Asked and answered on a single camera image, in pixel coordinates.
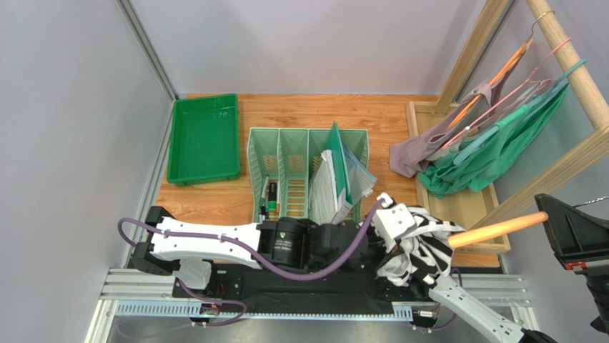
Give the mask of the orange clothes hanger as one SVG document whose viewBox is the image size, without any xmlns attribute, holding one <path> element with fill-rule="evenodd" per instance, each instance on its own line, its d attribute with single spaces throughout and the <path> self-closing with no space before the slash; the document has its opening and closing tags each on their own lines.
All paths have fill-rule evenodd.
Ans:
<svg viewBox="0 0 609 343">
<path fill-rule="evenodd" d="M 505 234 L 520 231 L 528 227 L 542 224 L 548 220 L 546 212 L 538 211 L 534 214 L 529 214 L 522 217 L 507 220 L 505 222 L 499 222 L 491 224 L 486 227 L 478 229 L 471 229 L 466 232 L 460 232 L 459 234 L 453 234 L 448 239 L 448 244 L 453 249 L 465 247 L 471 244 L 477 244 L 479 242 L 487 241 L 501 237 Z"/>
</svg>

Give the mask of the black white striped tank top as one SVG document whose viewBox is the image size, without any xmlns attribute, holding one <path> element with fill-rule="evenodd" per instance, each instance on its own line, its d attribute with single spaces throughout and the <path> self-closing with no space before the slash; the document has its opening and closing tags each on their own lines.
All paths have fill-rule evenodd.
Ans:
<svg viewBox="0 0 609 343">
<path fill-rule="evenodd" d="M 449 246 L 448 239 L 465 229 L 431 216 L 423 207 L 408 209 L 417 228 L 397 240 L 398 245 L 386 253 L 376 274 L 398 287 L 406 287 L 413 279 L 432 286 L 438 277 L 450 273 L 454 249 Z"/>
</svg>

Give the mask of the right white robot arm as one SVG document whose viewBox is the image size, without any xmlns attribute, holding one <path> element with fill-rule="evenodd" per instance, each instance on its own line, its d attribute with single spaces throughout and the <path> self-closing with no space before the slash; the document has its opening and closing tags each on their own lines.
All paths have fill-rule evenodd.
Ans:
<svg viewBox="0 0 609 343">
<path fill-rule="evenodd" d="M 608 220 L 594 217 L 549 194 L 534 196 L 538 212 L 491 224 L 449 238 L 450 247 L 463 247 L 542 224 L 555 258 L 565 270 L 586 278 L 598 317 L 591 327 L 608 333 Z M 440 277 L 428 290 L 431 299 L 446 306 L 490 342 L 552 342 L 553 338 L 526 329 L 498 314 L 458 285 Z"/>
</svg>

